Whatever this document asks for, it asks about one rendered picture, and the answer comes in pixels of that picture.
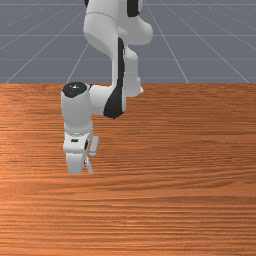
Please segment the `small grey stick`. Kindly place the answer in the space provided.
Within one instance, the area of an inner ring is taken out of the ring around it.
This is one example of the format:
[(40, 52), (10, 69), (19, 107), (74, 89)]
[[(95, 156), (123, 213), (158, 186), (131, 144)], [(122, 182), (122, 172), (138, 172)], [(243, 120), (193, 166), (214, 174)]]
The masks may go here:
[(85, 164), (86, 164), (86, 168), (88, 170), (88, 173), (93, 174), (92, 165), (91, 165), (90, 159), (88, 157), (86, 157)]

